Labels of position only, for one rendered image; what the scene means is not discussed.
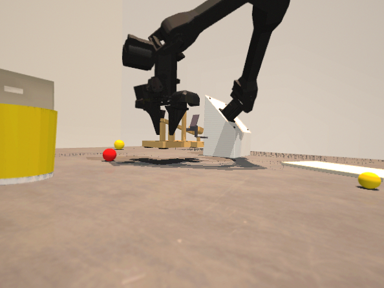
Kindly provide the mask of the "red ball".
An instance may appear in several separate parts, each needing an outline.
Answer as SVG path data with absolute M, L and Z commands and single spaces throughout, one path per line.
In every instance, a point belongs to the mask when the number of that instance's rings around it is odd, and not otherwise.
M 106 150 L 104 150 L 103 158 L 106 161 L 112 161 L 112 160 L 115 159 L 115 157 L 116 157 L 116 152 L 113 149 L 106 149 Z

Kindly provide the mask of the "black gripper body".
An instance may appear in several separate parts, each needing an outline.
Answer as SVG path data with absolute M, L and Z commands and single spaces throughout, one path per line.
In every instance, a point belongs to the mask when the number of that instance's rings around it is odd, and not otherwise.
M 198 94 L 186 90 L 176 91 L 176 85 L 180 84 L 180 79 L 177 79 L 177 74 L 175 72 L 159 70 L 155 72 L 155 76 L 153 77 L 158 77 L 159 80 L 164 78 L 167 85 L 167 98 L 161 98 L 161 95 L 159 95 L 152 97 L 155 99 L 148 98 L 136 100 L 135 108 L 155 108 L 160 110 L 160 106 L 164 105 L 176 105 L 186 108 L 187 104 L 190 107 L 200 105 L 200 98 Z

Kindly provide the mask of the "cream flat rectangular panel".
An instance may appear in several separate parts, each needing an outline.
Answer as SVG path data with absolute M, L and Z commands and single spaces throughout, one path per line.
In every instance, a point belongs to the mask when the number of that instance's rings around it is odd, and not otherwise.
M 368 167 L 357 167 L 351 165 L 340 165 L 323 161 L 287 161 L 281 162 L 281 165 L 299 167 L 308 170 L 314 170 L 319 172 L 327 172 L 331 174 L 338 174 L 343 176 L 351 176 L 358 178 L 360 174 L 364 172 L 372 172 L 377 174 L 384 182 L 384 169 L 373 169 Z

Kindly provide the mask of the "yellow ball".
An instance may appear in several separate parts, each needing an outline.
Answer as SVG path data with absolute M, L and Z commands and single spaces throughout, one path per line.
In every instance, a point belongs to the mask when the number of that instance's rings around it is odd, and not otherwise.
M 364 172 L 358 177 L 359 184 L 362 187 L 368 189 L 374 189 L 381 184 L 381 179 L 377 176 L 377 174 L 372 172 Z
M 125 146 L 125 143 L 122 140 L 117 140 L 114 142 L 114 147 L 116 149 L 123 149 Z

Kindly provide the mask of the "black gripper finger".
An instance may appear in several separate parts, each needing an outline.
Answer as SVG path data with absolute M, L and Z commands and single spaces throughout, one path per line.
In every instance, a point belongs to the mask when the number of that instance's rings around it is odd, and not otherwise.
M 165 108 L 169 114 L 169 135 L 173 135 L 178 124 L 180 123 L 180 120 L 182 119 L 186 111 L 189 110 L 189 108 L 180 107 L 176 105 L 168 105 L 165 106 Z
M 143 110 L 150 115 L 155 128 L 156 135 L 160 135 L 160 118 L 164 118 L 165 110 L 159 110 L 155 108 L 143 108 Z

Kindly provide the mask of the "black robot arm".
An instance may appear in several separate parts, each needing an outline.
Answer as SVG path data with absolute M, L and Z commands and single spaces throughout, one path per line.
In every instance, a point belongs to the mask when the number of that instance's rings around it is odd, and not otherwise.
M 155 65 L 155 72 L 168 70 L 177 74 L 177 61 L 185 58 L 183 51 L 195 42 L 198 35 L 246 3 L 253 5 L 254 26 L 248 55 L 241 77 L 233 82 L 230 94 L 233 99 L 224 109 L 219 108 L 228 121 L 235 123 L 234 119 L 242 111 L 249 113 L 253 109 L 258 93 L 257 76 L 270 36 L 282 22 L 290 0 L 207 0 L 191 11 L 165 18 L 148 40 L 129 34 L 123 45 L 123 66 L 148 71 Z M 162 45 L 163 40 L 165 43 Z M 133 89 L 137 100 L 155 99 L 152 97 L 159 95 L 167 98 L 164 78 L 150 78 L 148 84 Z

